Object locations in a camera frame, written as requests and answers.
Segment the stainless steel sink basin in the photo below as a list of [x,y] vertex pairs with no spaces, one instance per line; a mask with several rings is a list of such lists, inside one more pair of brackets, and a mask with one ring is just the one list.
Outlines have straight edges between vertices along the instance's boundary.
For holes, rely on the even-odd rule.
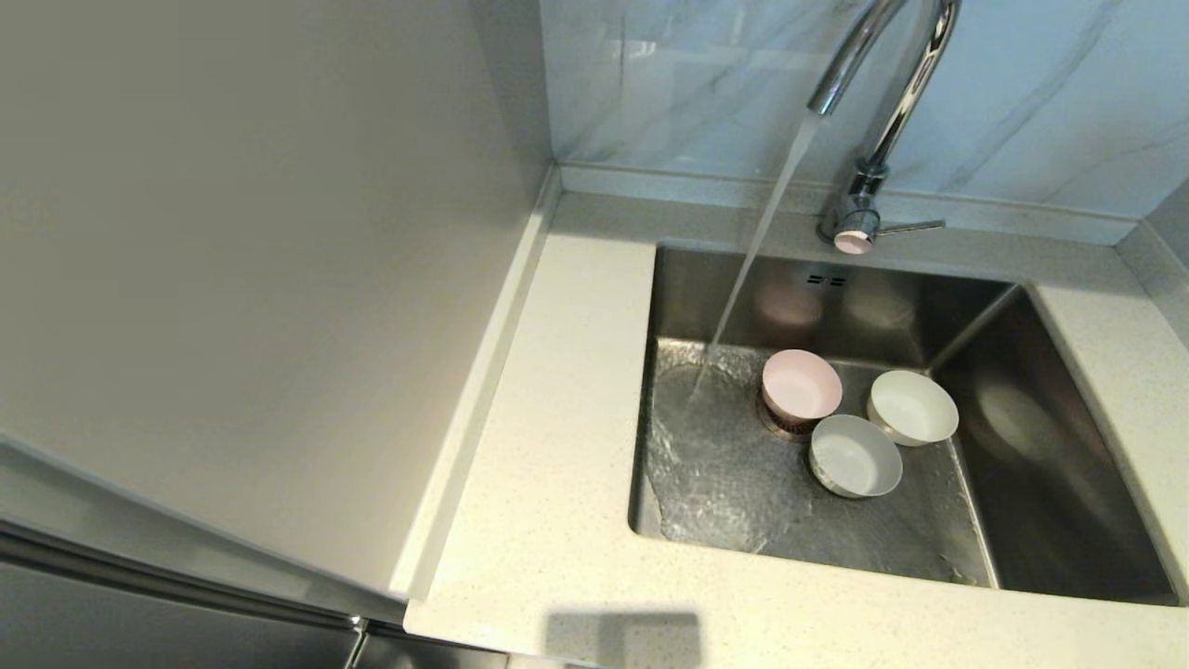
[[[633,530],[675,543],[863,572],[1185,606],[1152,525],[1067,358],[1019,284],[759,257],[696,399],[702,351],[743,255],[662,246],[655,255]],[[942,443],[902,449],[880,498],[816,480],[809,443],[759,419],[768,356],[805,348],[866,415],[888,370],[927,375],[956,400]]]

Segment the stainless steel appliance front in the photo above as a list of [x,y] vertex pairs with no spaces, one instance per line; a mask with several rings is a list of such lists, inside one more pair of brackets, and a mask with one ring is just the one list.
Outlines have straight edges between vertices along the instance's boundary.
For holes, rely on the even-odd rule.
[[0,441],[0,669],[508,669]]

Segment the round metal sink drain strainer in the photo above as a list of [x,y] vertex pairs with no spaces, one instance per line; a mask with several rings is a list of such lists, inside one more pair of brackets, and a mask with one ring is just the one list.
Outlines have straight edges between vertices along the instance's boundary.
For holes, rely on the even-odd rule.
[[756,395],[755,408],[757,418],[765,424],[765,428],[773,433],[773,435],[788,440],[789,443],[809,443],[812,438],[812,433],[814,433],[816,427],[820,423],[820,419],[807,419],[807,422],[800,423],[786,422],[786,419],[782,419],[780,415],[768,406],[762,393]]

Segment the chrome gooseneck faucet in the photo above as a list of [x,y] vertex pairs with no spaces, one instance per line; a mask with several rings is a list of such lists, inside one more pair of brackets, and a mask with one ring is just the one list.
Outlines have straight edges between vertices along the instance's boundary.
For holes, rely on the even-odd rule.
[[[910,0],[868,0],[820,75],[806,103],[807,111],[823,118],[833,114],[883,31],[907,4]],[[910,65],[899,84],[892,87],[887,111],[873,126],[866,151],[858,153],[849,185],[817,225],[820,241],[847,255],[870,253],[881,238],[877,232],[883,220],[876,198],[889,175],[889,157],[960,23],[963,0],[921,0],[921,29],[918,44],[908,52]]]

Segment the large white cabinet side panel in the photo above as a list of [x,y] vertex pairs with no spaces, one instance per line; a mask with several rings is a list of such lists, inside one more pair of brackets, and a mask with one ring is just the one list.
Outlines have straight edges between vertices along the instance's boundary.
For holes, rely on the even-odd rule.
[[0,0],[0,443],[424,597],[549,122],[540,0]]

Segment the white bowl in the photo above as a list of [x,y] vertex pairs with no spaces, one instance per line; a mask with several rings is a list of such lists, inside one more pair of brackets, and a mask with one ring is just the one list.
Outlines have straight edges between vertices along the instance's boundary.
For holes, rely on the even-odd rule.
[[942,443],[960,427],[960,411],[946,390],[910,370],[888,370],[875,378],[866,416],[899,446]]

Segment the pale grey bowl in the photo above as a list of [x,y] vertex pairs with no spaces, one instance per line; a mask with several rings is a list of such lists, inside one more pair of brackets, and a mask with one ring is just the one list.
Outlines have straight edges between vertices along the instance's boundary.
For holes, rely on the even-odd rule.
[[832,415],[814,427],[809,466],[817,482],[835,496],[870,499],[900,486],[902,457],[882,429],[853,415]]

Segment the pink bowl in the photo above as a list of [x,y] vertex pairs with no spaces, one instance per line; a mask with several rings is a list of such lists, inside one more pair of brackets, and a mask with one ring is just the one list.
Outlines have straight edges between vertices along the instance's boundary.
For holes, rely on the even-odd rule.
[[765,361],[761,397],[778,418],[800,424],[833,414],[843,399],[843,384],[828,360],[786,348]]

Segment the running water stream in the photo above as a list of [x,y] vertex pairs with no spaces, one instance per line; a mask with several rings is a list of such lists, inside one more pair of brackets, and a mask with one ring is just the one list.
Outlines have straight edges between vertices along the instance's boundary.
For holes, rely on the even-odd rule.
[[814,111],[809,111],[803,122],[799,125],[794,139],[791,140],[789,152],[787,152],[784,164],[778,170],[776,182],[772,187],[767,202],[765,202],[765,208],[757,220],[754,232],[751,233],[751,240],[746,250],[743,261],[740,263],[738,274],[731,285],[730,292],[726,294],[725,308],[719,313],[719,318],[716,323],[715,332],[709,340],[707,346],[702,351],[702,362],[699,370],[696,373],[696,385],[693,385],[688,398],[696,399],[696,397],[702,391],[702,384],[704,384],[707,372],[711,370],[711,362],[715,352],[719,348],[722,335],[725,334],[726,326],[730,323],[735,305],[738,303],[740,289],[743,288],[749,271],[751,271],[751,263],[759,255],[759,251],[765,242],[765,236],[770,229],[774,217],[776,217],[776,212],[780,208],[782,200],[785,198],[785,193],[789,189],[791,179],[797,173],[797,169],[800,162],[804,159],[809,149],[814,144],[814,138],[824,124],[823,115],[816,113]]

